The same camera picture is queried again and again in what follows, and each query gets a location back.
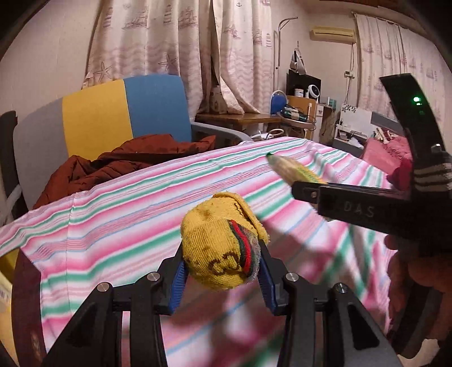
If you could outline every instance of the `wooden table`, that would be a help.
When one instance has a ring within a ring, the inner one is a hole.
[[[277,123],[282,119],[279,116],[267,115],[265,113],[245,113],[243,115],[215,115],[210,113],[200,113],[196,115],[195,121],[230,127],[234,130],[243,131],[247,125],[258,123]]]

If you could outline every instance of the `brown jacket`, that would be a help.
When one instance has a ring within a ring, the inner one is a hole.
[[[214,145],[214,136],[196,143],[178,143],[170,134],[145,135],[94,161],[73,155],[52,174],[33,209],[139,169],[212,150]]]

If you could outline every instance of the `bolt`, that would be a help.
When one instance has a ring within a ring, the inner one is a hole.
[[[290,282],[296,282],[299,279],[299,275],[297,273],[287,273],[286,279]]]
[[[109,288],[110,288],[110,284],[108,284],[107,282],[102,282],[97,285],[97,290],[99,292],[106,292]]]
[[[336,290],[339,293],[347,293],[348,292],[348,286],[344,283],[337,283],[335,286]]]
[[[441,153],[441,151],[442,151],[442,149],[441,149],[441,144],[435,144],[435,145],[432,145],[431,147],[430,147],[430,150],[432,151],[432,153]]]
[[[160,279],[160,274],[157,272],[151,272],[147,275],[147,280],[150,280],[151,282],[156,282]]]

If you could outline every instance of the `striped tablecloth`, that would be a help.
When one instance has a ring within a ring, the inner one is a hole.
[[[273,257],[309,281],[346,282],[384,327],[391,255],[384,235],[326,222],[295,201],[267,165],[268,152],[295,158],[328,182],[390,187],[382,171],[348,153],[285,137],[143,169],[31,211],[0,229],[0,255],[21,247],[41,272],[46,349],[98,283],[132,283],[173,256],[185,213],[221,191],[245,198],[270,235]],[[274,366],[283,322],[265,308],[257,282],[212,292],[189,278],[181,307],[162,317],[168,363]]]

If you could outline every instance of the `hand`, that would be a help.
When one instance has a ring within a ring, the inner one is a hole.
[[[385,245],[392,250],[399,249],[401,242],[406,240],[388,235]],[[418,258],[405,262],[397,252],[389,261],[389,317],[393,319],[397,312],[406,306],[409,289],[406,288],[408,276],[416,283],[434,287],[443,292],[443,301],[439,314],[428,338],[444,340],[452,329],[452,255],[440,255],[430,258]]]

